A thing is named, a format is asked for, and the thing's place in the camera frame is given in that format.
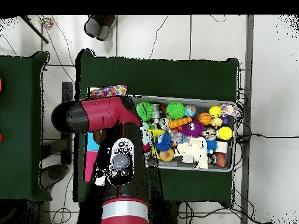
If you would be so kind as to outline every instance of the black cable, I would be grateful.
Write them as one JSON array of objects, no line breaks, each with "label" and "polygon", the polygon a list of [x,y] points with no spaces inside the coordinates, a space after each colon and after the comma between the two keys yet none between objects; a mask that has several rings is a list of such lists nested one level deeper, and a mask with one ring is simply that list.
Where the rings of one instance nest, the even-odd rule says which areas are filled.
[{"label": "black cable", "polygon": [[216,20],[215,18],[214,18],[214,16],[213,15],[210,15],[216,22],[219,22],[219,23],[222,23],[222,22],[225,22],[226,21],[226,18],[225,18],[225,15],[224,15],[224,20],[222,21],[222,22],[220,22],[219,20]]},{"label": "black cable", "polygon": [[68,77],[70,78],[70,80],[72,80],[72,78],[70,77],[70,75],[68,74],[68,72],[65,70],[64,66],[62,65],[62,63],[61,63],[61,61],[60,61],[60,58],[59,58],[59,56],[58,56],[58,54],[57,54],[57,51],[56,51],[56,49],[55,49],[55,47],[54,47],[54,44],[53,44],[53,42],[52,42],[51,36],[50,36],[48,30],[46,29],[44,23],[43,23],[43,26],[44,26],[45,30],[47,31],[47,33],[48,33],[48,36],[49,36],[49,38],[50,38],[51,44],[52,44],[52,46],[53,46],[53,49],[54,49],[54,51],[55,51],[55,53],[56,53],[56,55],[57,55],[57,58],[58,58],[58,60],[59,60],[59,63],[61,64],[61,66],[62,66],[64,72],[68,75]]},{"label": "black cable", "polygon": [[[60,29],[59,25],[57,24],[57,22],[55,21],[53,15],[52,15],[52,18],[53,18],[53,21],[55,22],[56,26],[59,28],[60,32],[62,33],[62,35],[63,35],[63,37],[64,37],[64,39],[65,39],[65,42],[67,43],[67,46],[68,46],[67,38],[64,36],[64,33],[61,31],[61,29]],[[71,53],[70,53],[70,51],[69,51],[69,46],[68,46],[68,55],[69,55],[69,58],[70,58],[70,60],[71,60],[72,65],[75,66],[74,63],[73,63],[73,61],[72,61],[72,58],[71,58]]]},{"label": "black cable", "polygon": [[[71,182],[73,176],[74,176],[74,173],[72,174],[71,178],[69,179],[68,184],[67,184],[67,188],[65,189],[65,196],[64,196],[63,208],[65,207],[65,201],[66,201],[66,199],[67,199],[68,185],[69,185],[69,183]],[[63,216],[64,216],[64,211],[62,212],[62,215],[61,215],[61,221],[60,221],[60,224],[64,223],[64,222],[62,221],[62,220],[63,220]]]},{"label": "black cable", "polygon": [[161,25],[161,26],[159,27],[159,29],[156,31],[156,39],[155,39],[154,45],[152,46],[152,53],[154,52],[155,43],[156,43],[157,38],[158,38],[158,31],[159,31],[160,28],[164,25],[164,23],[165,23],[165,21],[167,20],[167,18],[168,18],[168,15],[167,15],[167,17],[165,18],[165,20],[164,20],[164,22],[162,23],[162,25]]},{"label": "black cable", "polygon": [[2,34],[2,33],[0,33],[0,35],[2,35],[3,36],[3,38],[7,41],[7,43],[9,44],[9,46],[11,47],[11,49],[13,50],[13,52],[15,53],[15,55],[16,55],[16,52],[15,52],[15,50],[12,48],[12,46],[11,46],[11,44],[10,44],[10,42],[7,40],[7,38]]},{"label": "black cable", "polygon": [[53,218],[52,218],[52,222],[51,222],[51,224],[62,224],[62,223],[64,223],[64,222],[56,222],[56,223],[53,223],[54,222],[54,219],[55,219],[55,216],[56,216],[56,214],[57,213],[59,213],[59,211],[60,210],[67,210],[68,211],[68,213],[69,213],[69,218],[67,219],[67,220],[65,220],[64,222],[67,222],[68,220],[70,220],[71,219],[71,216],[72,216],[72,213],[71,213],[71,211],[69,210],[69,209],[67,209],[67,208],[60,208],[58,211],[56,211],[55,212],[55,214],[54,214],[54,216],[53,216]]}]

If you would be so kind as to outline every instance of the floor tile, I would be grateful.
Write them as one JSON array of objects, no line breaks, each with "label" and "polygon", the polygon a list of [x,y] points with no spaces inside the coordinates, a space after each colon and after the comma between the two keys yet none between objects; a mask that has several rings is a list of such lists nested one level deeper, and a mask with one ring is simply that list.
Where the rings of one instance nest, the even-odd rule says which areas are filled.
[{"label": "floor tile", "polygon": [[[148,59],[167,15],[119,16],[118,57]],[[190,16],[169,15],[151,59],[189,60]]]},{"label": "floor tile", "polygon": [[73,212],[64,212],[63,215],[62,212],[57,212],[56,215],[55,212],[45,212],[44,214],[44,218],[47,219],[44,224],[60,224],[60,222],[63,222],[62,224],[76,224],[78,220],[78,213]]},{"label": "floor tile", "polygon": [[[41,24],[36,15],[29,15],[28,18],[40,31]],[[0,34],[3,34],[16,55],[29,57],[41,51],[41,38],[24,22],[19,16],[16,18],[0,19]],[[0,35],[0,55],[15,56],[8,42]]]},{"label": "floor tile", "polygon": [[192,60],[237,58],[245,68],[246,15],[192,15]]},{"label": "floor tile", "polygon": [[[206,216],[206,213],[195,214],[195,216]],[[204,218],[193,217],[191,224],[240,224],[240,218],[233,213],[214,213]],[[179,222],[180,224],[186,224],[186,220],[182,219]]]},{"label": "floor tile", "polygon": [[[62,64],[74,64],[78,53],[85,48],[91,49],[97,57],[114,57],[116,55],[115,27],[109,40],[99,41],[89,37],[84,31],[84,25],[88,21],[87,15],[54,15],[53,17],[55,24],[48,32],[44,28],[44,35],[47,39],[50,39],[50,35]],[[60,64],[53,45],[49,41],[49,44],[43,46],[43,50],[50,52],[49,64]]]},{"label": "floor tile", "polygon": [[46,66],[46,69],[47,71],[43,72],[44,138],[60,138],[60,133],[52,125],[51,115],[54,108],[61,103],[62,82],[70,82],[71,79],[75,82],[76,70],[75,67],[68,66]]}]

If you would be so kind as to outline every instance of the red object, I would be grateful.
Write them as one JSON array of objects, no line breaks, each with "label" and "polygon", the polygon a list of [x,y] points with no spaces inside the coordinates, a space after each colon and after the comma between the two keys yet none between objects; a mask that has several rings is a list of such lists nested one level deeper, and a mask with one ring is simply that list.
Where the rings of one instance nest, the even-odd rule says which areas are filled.
[{"label": "red object", "polygon": [[148,204],[138,198],[115,198],[103,203],[101,224],[148,224]]},{"label": "red object", "polygon": [[225,157],[225,154],[216,152],[215,155],[216,155],[216,165],[221,168],[225,167],[227,164],[227,158]]},{"label": "red object", "polygon": [[89,132],[114,127],[117,120],[140,126],[139,118],[124,107],[121,97],[83,100],[81,105],[88,116]]}]

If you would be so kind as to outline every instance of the toy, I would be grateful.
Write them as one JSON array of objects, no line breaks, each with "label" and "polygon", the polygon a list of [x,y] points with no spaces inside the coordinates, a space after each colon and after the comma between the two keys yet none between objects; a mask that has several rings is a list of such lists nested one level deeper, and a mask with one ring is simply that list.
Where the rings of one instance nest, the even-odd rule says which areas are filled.
[{"label": "toy", "polygon": [[208,110],[212,118],[219,118],[221,116],[221,109],[220,106],[212,106]]},{"label": "toy", "polygon": [[200,133],[204,131],[204,126],[196,120],[182,126],[183,134],[187,137],[198,138]]},{"label": "toy", "polygon": [[180,102],[171,102],[166,108],[166,112],[172,120],[183,118],[185,115],[185,107]]},{"label": "toy", "polygon": [[170,129],[182,126],[184,124],[190,123],[192,122],[192,118],[191,117],[186,117],[186,118],[179,118],[178,120],[173,120],[168,122],[168,126]]},{"label": "toy", "polygon": [[227,158],[223,153],[215,153],[216,156],[216,165],[218,167],[225,167],[227,165]]},{"label": "toy", "polygon": [[143,152],[147,152],[151,148],[151,145],[148,143],[146,145],[143,145]]},{"label": "toy", "polygon": [[187,105],[185,107],[185,116],[193,117],[196,114],[196,107],[194,105]]},{"label": "toy", "polygon": [[166,112],[166,107],[165,107],[165,105],[163,104],[163,103],[160,103],[160,109],[161,109],[161,111],[163,112],[163,114],[165,115],[165,116],[167,116],[168,115],[168,113]]},{"label": "toy", "polygon": [[152,142],[152,137],[148,133],[148,129],[149,129],[148,124],[143,121],[142,126],[140,126],[141,140],[143,145],[151,144]]},{"label": "toy", "polygon": [[207,141],[207,152],[212,154],[217,149],[217,142],[216,140],[206,140]]},{"label": "toy", "polygon": [[215,128],[218,128],[218,126],[222,125],[222,119],[221,118],[214,118],[214,119],[212,119],[211,125],[215,126]]},{"label": "toy", "polygon": [[230,127],[221,127],[216,131],[216,137],[222,140],[229,140],[232,137],[232,129]]},{"label": "toy", "polygon": [[137,104],[136,107],[137,114],[143,121],[148,121],[152,118],[152,105],[148,102],[142,101]]},{"label": "toy", "polygon": [[199,123],[203,125],[211,124],[212,117],[209,113],[201,113],[199,114]]},{"label": "toy", "polygon": [[169,129],[168,123],[170,122],[170,119],[168,117],[161,118],[159,120],[159,125],[162,128],[162,130],[167,131]]},{"label": "toy", "polygon": [[125,96],[126,93],[127,93],[126,85],[105,86],[91,91],[91,98]]},{"label": "toy", "polygon": [[220,105],[220,109],[222,112],[222,116],[224,118],[227,117],[228,115],[237,116],[237,114],[238,114],[238,109],[235,106],[230,105],[230,104],[223,103]]},{"label": "toy", "polygon": [[223,124],[228,124],[228,118],[227,117],[221,116],[220,118],[222,119]]},{"label": "toy", "polygon": [[201,134],[207,140],[215,140],[216,139],[216,131],[213,128],[206,128]]},{"label": "toy", "polygon": [[178,131],[170,131],[169,136],[173,142],[176,142],[177,144],[181,144],[182,142],[186,142],[186,137],[178,132]]},{"label": "toy", "polygon": [[172,149],[169,149],[168,151],[160,152],[160,158],[164,162],[170,162],[173,159],[174,155],[175,155],[175,153]]},{"label": "toy", "polygon": [[165,133],[163,129],[148,129],[147,132],[151,134],[153,138],[158,138],[160,135]]},{"label": "toy", "polygon": [[151,153],[152,153],[152,156],[153,156],[154,158],[157,158],[158,160],[161,160],[161,158],[160,158],[160,156],[159,156],[159,154],[158,154],[158,151],[157,151],[157,149],[155,148],[155,146],[152,146]]},{"label": "toy", "polygon": [[159,151],[168,151],[172,145],[172,141],[171,141],[171,138],[170,138],[168,132],[159,136],[158,142],[154,142],[154,145],[155,145],[156,149]]},{"label": "toy", "polygon": [[154,120],[154,124],[159,124],[161,113],[162,112],[159,110],[159,104],[152,104],[152,119]]}]

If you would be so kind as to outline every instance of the basketball toy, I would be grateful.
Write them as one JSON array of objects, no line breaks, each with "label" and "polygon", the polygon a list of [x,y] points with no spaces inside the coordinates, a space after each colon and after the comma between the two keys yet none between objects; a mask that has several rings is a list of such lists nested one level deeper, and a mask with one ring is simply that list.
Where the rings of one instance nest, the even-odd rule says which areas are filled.
[{"label": "basketball toy", "polygon": [[199,114],[199,123],[203,125],[211,124],[212,117],[209,113],[201,113]]},{"label": "basketball toy", "polygon": [[212,106],[212,107],[210,107],[208,113],[210,113],[210,115],[212,116],[212,118],[220,118],[220,116],[222,115],[220,106]]},{"label": "basketball toy", "polygon": [[216,137],[222,140],[229,140],[232,137],[232,129],[227,126],[221,127],[216,131]]}]

